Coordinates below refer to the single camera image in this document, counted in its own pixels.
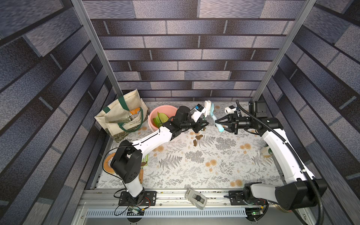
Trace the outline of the green trowel brown handle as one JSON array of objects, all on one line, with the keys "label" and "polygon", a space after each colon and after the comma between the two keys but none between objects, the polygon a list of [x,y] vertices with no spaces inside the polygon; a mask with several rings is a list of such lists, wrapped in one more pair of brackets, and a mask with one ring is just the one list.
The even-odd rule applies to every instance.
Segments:
[{"label": "green trowel brown handle", "polygon": [[165,113],[158,112],[157,114],[160,114],[159,117],[160,117],[161,121],[163,122],[163,124],[169,120],[169,117]]}]

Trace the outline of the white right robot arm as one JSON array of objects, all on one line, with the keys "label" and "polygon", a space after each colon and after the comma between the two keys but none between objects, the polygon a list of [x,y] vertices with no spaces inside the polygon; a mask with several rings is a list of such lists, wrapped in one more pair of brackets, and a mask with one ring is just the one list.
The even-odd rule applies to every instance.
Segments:
[{"label": "white right robot arm", "polygon": [[266,204],[277,204],[284,210],[292,211],[302,224],[306,224],[306,221],[297,210],[317,206],[316,224],[323,224],[322,195],[327,190],[325,180],[316,178],[308,170],[290,144],[279,120],[267,116],[263,101],[249,102],[249,110],[245,110],[239,101],[236,101],[236,105],[226,110],[226,115],[216,119],[215,123],[235,135],[240,129],[246,132],[253,129],[253,134],[259,135],[268,145],[285,181],[281,187],[259,182],[247,183],[241,194],[242,199],[247,203],[263,200]]}]

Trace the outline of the blue trowel with soil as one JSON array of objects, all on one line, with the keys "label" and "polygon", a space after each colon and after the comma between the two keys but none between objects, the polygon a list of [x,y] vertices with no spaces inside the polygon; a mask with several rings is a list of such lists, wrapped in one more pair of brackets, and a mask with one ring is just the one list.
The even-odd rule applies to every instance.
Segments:
[{"label": "blue trowel with soil", "polygon": [[216,123],[217,117],[216,117],[216,115],[214,114],[214,108],[215,108],[214,103],[211,103],[210,116],[211,116],[211,118],[214,120],[215,126],[217,127],[218,131],[219,131],[219,132],[223,132],[223,131],[224,131],[224,127],[223,127],[222,125]]}]

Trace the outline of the green hand rake wooden handle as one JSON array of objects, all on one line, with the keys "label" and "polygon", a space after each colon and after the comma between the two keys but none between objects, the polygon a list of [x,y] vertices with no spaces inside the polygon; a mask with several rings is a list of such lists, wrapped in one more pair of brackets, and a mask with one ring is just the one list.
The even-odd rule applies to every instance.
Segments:
[{"label": "green hand rake wooden handle", "polygon": [[145,166],[147,166],[147,163],[148,163],[147,161],[141,163],[141,168],[140,168],[140,172],[139,172],[139,181],[140,181],[141,184],[143,183],[143,173],[144,173],[143,168]]}]

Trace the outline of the green trowel yellow blue handle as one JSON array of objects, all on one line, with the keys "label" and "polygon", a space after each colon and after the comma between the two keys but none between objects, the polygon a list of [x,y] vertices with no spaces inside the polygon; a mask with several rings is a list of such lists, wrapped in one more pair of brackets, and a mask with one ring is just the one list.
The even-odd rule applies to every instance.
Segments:
[{"label": "green trowel yellow blue handle", "polygon": [[154,126],[155,127],[157,127],[157,128],[160,128],[161,127],[161,121],[160,121],[160,119],[159,119],[159,117],[157,116],[157,117],[155,117],[155,118],[153,118],[153,123],[154,123]]}]

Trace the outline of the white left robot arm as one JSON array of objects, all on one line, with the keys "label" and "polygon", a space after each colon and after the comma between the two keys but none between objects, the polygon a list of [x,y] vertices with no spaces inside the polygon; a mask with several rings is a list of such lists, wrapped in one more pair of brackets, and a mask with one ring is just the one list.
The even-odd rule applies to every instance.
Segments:
[{"label": "white left robot arm", "polygon": [[138,141],[124,140],[120,143],[111,160],[110,167],[114,170],[114,176],[123,182],[125,203],[136,206],[145,200],[145,190],[139,180],[143,158],[155,148],[173,140],[189,129],[196,133],[202,130],[209,124],[204,119],[207,111],[201,104],[196,105],[193,110],[186,106],[180,106],[175,116],[160,122],[157,131]]}]

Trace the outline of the white green hand brush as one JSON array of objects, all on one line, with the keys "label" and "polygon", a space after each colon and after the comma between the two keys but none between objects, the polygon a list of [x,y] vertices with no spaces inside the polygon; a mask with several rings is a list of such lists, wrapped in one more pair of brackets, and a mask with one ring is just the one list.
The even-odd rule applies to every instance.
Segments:
[{"label": "white green hand brush", "polygon": [[208,115],[210,115],[211,106],[212,106],[212,102],[210,100],[205,100],[205,102],[204,102],[204,108],[205,108],[204,117],[207,117]]}]

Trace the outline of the green shovel brown handle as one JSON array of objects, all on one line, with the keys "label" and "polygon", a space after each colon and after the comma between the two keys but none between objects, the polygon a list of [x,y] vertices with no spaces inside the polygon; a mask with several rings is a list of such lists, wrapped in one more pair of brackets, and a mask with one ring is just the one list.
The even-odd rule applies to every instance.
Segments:
[{"label": "green shovel brown handle", "polygon": [[162,124],[163,124],[163,122],[161,121],[161,119],[160,119],[160,114],[158,114],[156,117],[155,117],[155,125],[156,125],[156,127],[158,127],[158,128],[160,128],[161,126],[162,126]]}]

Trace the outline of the pink plastic bucket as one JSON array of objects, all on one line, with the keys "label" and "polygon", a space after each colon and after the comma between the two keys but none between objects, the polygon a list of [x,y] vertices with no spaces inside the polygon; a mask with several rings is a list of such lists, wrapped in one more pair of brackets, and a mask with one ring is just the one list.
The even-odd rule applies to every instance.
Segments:
[{"label": "pink plastic bucket", "polygon": [[170,105],[163,105],[155,108],[150,112],[148,117],[149,128],[154,132],[158,128],[168,121],[170,117],[175,116],[178,108]]}]

